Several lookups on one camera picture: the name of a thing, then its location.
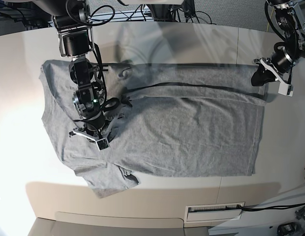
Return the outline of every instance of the t-shirt sleeve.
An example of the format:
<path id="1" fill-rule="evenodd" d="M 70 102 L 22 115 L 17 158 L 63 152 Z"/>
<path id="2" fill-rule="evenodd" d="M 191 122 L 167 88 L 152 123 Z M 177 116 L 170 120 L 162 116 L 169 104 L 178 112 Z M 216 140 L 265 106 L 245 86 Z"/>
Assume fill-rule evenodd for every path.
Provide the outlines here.
<path id="1" fill-rule="evenodd" d="M 48 61 L 43 65 L 40 75 L 45 95 L 42 121 L 59 160 L 77 176 L 83 177 L 98 197 L 103 198 L 136 186 L 138 181 L 131 171 L 106 162 L 103 154 L 87 139 L 77 135 L 69 137 L 69 131 L 77 126 L 72 121 L 73 116 L 77 116 L 71 101 L 75 87 L 69 87 L 71 80 L 69 75 L 64 75 L 67 71 L 60 69 L 67 68 L 62 67 L 62 64 L 64 62 Z M 69 110 L 73 114 L 66 113 L 63 106 L 72 106 Z"/>

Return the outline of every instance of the gray t-shirt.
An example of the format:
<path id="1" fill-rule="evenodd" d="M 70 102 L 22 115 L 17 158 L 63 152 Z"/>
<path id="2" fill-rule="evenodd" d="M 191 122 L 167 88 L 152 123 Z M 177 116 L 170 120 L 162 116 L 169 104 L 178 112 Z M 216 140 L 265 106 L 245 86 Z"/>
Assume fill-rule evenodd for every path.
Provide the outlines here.
<path id="1" fill-rule="evenodd" d="M 252 175 L 266 105 L 265 87 L 250 84 L 256 67 L 109 65 L 108 98 L 123 94 L 132 107 L 119 110 L 124 118 L 112 130 L 110 148 L 99 152 L 83 137 L 69 138 L 79 116 L 68 65 L 53 60 L 42 66 L 42 120 L 61 162 L 99 197 L 137 185 L 132 171 L 163 177 Z"/>

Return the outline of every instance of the cloth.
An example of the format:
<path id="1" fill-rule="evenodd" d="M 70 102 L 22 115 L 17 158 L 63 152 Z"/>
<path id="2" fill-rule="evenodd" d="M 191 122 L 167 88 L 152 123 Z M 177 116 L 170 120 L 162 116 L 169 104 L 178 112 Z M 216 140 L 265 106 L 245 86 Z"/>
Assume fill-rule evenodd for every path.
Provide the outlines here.
<path id="1" fill-rule="evenodd" d="M 44 127 L 60 161 L 82 176 L 97 196 L 138 184 L 132 171 L 163 177 L 250 176 L 254 167 L 265 87 L 252 87 L 255 67 L 111 64 L 108 98 L 126 97 L 110 148 L 98 151 L 80 136 L 77 90 L 68 62 L 47 61 L 40 80 Z"/>

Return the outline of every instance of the white table surface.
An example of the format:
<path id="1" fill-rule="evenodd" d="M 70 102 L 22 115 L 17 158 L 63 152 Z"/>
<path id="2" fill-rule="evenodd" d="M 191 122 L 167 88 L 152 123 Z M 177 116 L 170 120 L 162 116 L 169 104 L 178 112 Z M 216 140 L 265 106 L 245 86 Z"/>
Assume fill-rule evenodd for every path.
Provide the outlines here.
<path id="1" fill-rule="evenodd" d="M 251 64 L 269 56 L 279 41 L 272 33 L 185 23 L 109 23 L 94 28 L 94 34 L 104 62 Z M 136 173 L 140 185 L 98 199 L 61 164 L 42 125 L 38 76 L 48 59 L 60 59 L 55 29 L 0 37 L 0 226 L 10 236 L 27 235 L 35 217 L 55 219 L 57 211 L 183 218 L 186 205 L 305 201 L 305 61 L 294 69 L 293 97 L 277 95 L 278 84 L 270 84 L 256 174 L 162 178 Z M 211 231 L 278 224 L 291 220 L 293 212 L 249 212 Z"/>

